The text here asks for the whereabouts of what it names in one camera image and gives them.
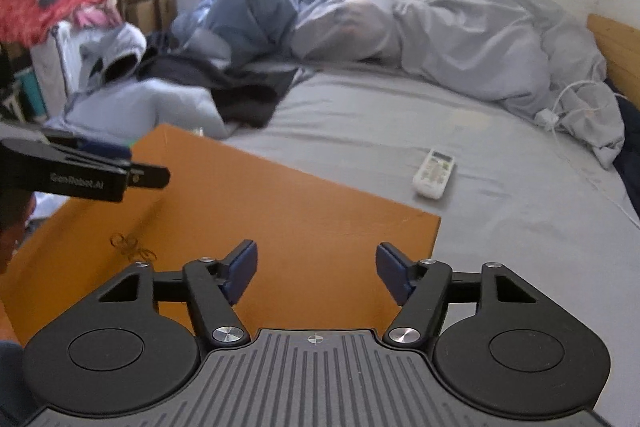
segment wooden headboard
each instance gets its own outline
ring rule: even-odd
[[[609,78],[640,108],[640,30],[595,14],[589,15],[587,27],[607,59]]]

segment pink fabric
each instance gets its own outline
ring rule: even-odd
[[[56,23],[69,17],[82,4],[106,0],[57,0],[43,9],[36,0],[0,0],[0,41],[20,42],[31,48],[47,39]]]
[[[76,28],[117,28],[124,21],[118,12],[116,0],[103,4],[83,4],[68,18]]]

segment circular pad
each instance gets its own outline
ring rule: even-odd
[[[115,371],[134,363],[145,344],[127,330],[95,330],[80,335],[69,346],[71,360],[89,371]]]
[[[603,342],[564,311],[509,304],[452,325],[436,341],[433,362],[452,391],[518,420],[592,407],[609,376]]]
[[[564,357],[564,347],[551,335],[535,330],[511,330],[500,333],[489,350],[504,367],[537,373],[556,367]]]

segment cardboard box flap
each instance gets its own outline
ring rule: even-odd
[[[383,331],[398,308],[376,275],[388,241],[414,260],[431,256],[440,218],[160,126],[134,148],[166,165],[164,191],[127,191],[123,203],[73,200],[38,230],[0,279],[22,343],[122,270],[156,271],[258,245],[258,273],[236,306],[258,328]],[[161,312],[189,326],[186,307]]]

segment gray duvet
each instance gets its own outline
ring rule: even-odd
[[[605,168],[622,148],[605,59],[591,32],[551,0],[206,0],[174,32],[187,40],[198,26],[231,44],[236,65],[264,54],[373,59],[527,120],[555,108]],[[558,100],[585,80],[595,84]]]

